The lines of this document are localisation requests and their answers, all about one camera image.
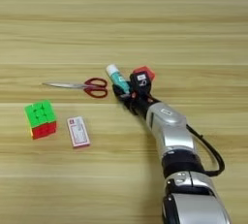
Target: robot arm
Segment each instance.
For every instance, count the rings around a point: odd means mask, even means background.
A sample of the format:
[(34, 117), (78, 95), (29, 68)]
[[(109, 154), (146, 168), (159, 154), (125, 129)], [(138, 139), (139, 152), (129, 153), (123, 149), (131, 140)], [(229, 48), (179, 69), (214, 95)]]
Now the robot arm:
[[(209, 177), (225, 169), (220, 154), (187, 124), (184, 115), (150, 95), (151, 81), (146, 72), (133, 73), (130, 79), (130, 94), (116, 85), (113, 90), (132, 113), (143, 116), (156, 139), (165, 177), (164, 223), (232, 224)], [(219, 172), (204, 170), (192, 134), (218, 159), (222, 166)]]
[(154, 135), (166, 180), (163, 219), (168, 224), (231, 224), (204, 173), (186, 117), (164, 103), (150, 106), (146, 124)]

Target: red scissors handle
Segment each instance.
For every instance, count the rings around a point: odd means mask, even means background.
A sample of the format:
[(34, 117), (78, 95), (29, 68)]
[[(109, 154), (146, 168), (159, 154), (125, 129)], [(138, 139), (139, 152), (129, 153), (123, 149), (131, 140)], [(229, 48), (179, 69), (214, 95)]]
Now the red scissors handle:
[[(105, 98), (108, 96), (108, 83), (106, 80), (101, 78), (92, 78), (87, 80), (84, 84), (89, 86), (83, 89), (89, 96), (94, 98)], [(94, 92), (103, 92), (103, 94), (94, 94)]]

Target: rubik's cube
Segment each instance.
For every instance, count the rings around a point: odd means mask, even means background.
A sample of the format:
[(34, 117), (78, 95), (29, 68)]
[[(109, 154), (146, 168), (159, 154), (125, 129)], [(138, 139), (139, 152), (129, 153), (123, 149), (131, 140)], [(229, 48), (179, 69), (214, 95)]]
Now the rubik's cube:
[(27, 106), (25, 112), (34, 140), (56, 132), (56, 116), (50, 101), (43, 101)]

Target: scissor blade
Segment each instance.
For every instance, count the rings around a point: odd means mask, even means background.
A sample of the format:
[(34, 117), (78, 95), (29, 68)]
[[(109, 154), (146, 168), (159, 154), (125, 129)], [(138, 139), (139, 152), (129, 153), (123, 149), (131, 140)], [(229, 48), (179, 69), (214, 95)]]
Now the scissor blade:
[(53, 87), (62, 87), (62, 88), (84, 88), (84, 84), (76, 83), (61, 83), (61, 82), (44, 82), (44, 85), (49, 85)]

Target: wooden table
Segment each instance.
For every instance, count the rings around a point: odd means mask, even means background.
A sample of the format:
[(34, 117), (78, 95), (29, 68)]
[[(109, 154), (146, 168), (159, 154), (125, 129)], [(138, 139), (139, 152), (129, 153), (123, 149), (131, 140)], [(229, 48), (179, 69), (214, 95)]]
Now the wooden table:
[[(147, 65), (153, 94), (223, 154), (214, 178), (234, 224), (247, 222), (248, 0), (0, 0), (0, 217), (3, 224), (161, 223), (162, 168), (141, 120), (115, 100), (43, 81), (128, 78)], [(23, 108), (49, 99), (55, 135), (32, 141)], [(66, 119), (85, 118), (73, 150)], [(207, 169), (214, 168), (200, 148)]]

